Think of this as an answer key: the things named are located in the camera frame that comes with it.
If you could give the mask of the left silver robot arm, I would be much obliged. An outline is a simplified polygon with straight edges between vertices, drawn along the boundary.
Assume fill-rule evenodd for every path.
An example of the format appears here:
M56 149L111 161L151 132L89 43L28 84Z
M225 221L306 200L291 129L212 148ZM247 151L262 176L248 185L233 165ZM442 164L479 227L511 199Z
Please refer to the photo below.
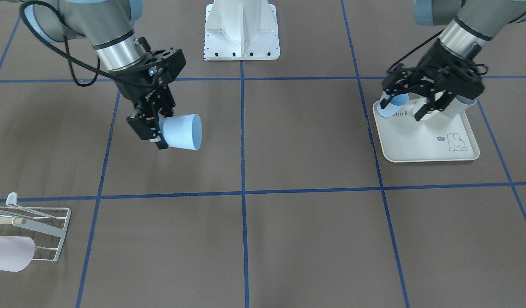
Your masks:
M476 103L484 91L487 66L476 55L507 25L526 21L526 0L416 0L419 25L445 25L431 37L433 45L413 68L398 60L387 70L378 114L388 118L421 96L412 109L416 121L435 113L455 116Z

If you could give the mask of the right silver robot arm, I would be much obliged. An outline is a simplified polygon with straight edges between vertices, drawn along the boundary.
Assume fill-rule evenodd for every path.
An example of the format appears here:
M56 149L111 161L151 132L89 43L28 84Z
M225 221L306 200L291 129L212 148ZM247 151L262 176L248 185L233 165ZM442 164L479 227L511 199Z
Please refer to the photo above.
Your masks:
M19 7L29 31L70 68L77 65L115 82L133 104L127 122L140 139L159 149L197 150L200 119L175 118L169 89L186 65L183 51L151 50L134 31L141 15L141 0L23 0Z

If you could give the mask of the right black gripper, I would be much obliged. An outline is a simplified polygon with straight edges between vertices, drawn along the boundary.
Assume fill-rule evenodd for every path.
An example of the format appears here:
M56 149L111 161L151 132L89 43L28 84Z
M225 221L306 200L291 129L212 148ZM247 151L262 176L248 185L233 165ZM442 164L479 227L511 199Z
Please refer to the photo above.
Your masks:
M155 139L160 150L168 149L169 145L159 136L154 113L173 116L175 101L168 85L185 65L183 50L169 47L147 52L138 63L115 72L116 78L126 81L115 82L122 96L141 112L128 116L127 123L141 140Z

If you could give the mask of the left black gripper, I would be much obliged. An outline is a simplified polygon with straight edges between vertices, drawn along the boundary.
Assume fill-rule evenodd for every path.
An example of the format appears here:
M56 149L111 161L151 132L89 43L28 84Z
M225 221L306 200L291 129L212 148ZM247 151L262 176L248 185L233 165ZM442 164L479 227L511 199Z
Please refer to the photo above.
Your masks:
M412 108L416 121L425 121L435 114L445 110L443 94L460 95L475 99L485 89L479 65L472 59L460 58L451 53L436 39L429 50L423 55L417 66L407 68L402 60L411 55L410 51L392 64L387 70L387 76L382 81L383 92L379 101L382 110L399 110L407 103L407 93L415 93L420 97Z

